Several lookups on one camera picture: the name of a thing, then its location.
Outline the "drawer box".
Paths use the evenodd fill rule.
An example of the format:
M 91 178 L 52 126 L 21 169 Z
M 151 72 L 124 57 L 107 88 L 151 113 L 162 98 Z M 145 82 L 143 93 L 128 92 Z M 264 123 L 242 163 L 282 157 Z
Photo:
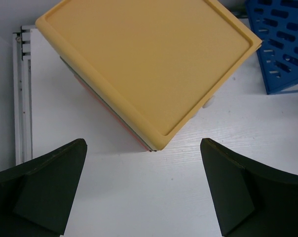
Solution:
M 36 27 L 150 151 L 163 150 L 262 43 L 216 0 L 64 0 Z

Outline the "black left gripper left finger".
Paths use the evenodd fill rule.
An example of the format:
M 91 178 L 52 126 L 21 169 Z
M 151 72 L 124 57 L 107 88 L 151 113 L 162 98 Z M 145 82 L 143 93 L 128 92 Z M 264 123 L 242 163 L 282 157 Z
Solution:
M 0 172 L 0 237 L 64 235 L 87 153 L 75 139 Z

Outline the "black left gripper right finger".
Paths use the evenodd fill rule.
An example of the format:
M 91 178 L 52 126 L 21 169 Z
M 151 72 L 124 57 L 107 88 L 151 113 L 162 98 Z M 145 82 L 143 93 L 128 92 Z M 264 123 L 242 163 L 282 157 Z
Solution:
M 200 151 L 223 237 L 298 237 L 298 175 L 210 138 Z

